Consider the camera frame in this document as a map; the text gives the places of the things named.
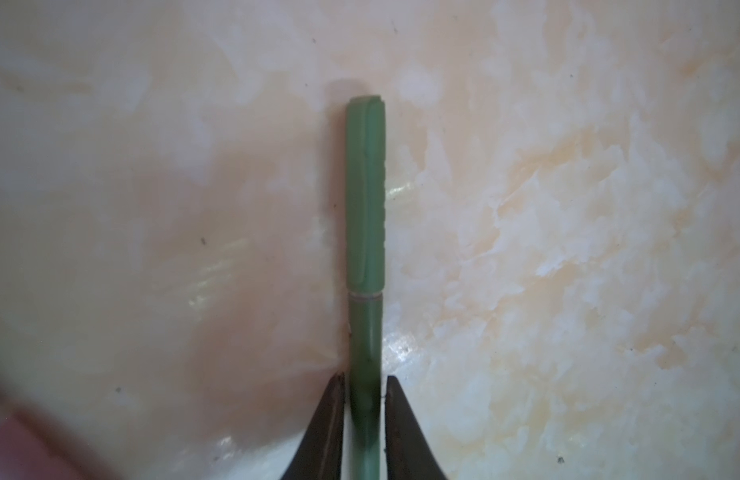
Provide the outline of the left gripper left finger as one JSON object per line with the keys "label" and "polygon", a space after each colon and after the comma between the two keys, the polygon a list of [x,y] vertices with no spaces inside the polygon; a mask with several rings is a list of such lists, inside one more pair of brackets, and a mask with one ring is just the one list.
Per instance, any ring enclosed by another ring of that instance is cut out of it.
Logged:
{"label": "left gripper left finger", "polygon": [[282,480],[340,480],[346,403],[344,373],[327,383]]}

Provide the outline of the dark green pen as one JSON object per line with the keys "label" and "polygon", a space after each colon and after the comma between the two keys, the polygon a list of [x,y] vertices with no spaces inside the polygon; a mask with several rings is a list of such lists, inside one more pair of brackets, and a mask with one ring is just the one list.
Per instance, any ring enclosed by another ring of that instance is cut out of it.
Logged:
{"label": "dark green pen", "polygon": [[349,296],[352,477],[380,478],[383,295]]}

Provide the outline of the dark green pen cap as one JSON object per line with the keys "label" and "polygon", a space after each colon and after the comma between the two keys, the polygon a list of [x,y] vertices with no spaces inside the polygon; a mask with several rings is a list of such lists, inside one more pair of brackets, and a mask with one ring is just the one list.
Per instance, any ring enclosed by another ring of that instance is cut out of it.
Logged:
{"label": "dark green pen cap", "polygon": [[379,96],[350,100],[345,119],[348,289],[361,296],[385,287],[386,112]]}

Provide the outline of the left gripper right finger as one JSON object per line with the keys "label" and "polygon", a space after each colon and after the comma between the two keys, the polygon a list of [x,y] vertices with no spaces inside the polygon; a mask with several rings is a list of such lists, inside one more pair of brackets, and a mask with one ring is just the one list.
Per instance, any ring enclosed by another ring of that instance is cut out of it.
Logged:
{"label": "left gripper right finger", "polygon": [[396,376],[387,377],[385,439],[389,480],[446,480]]}

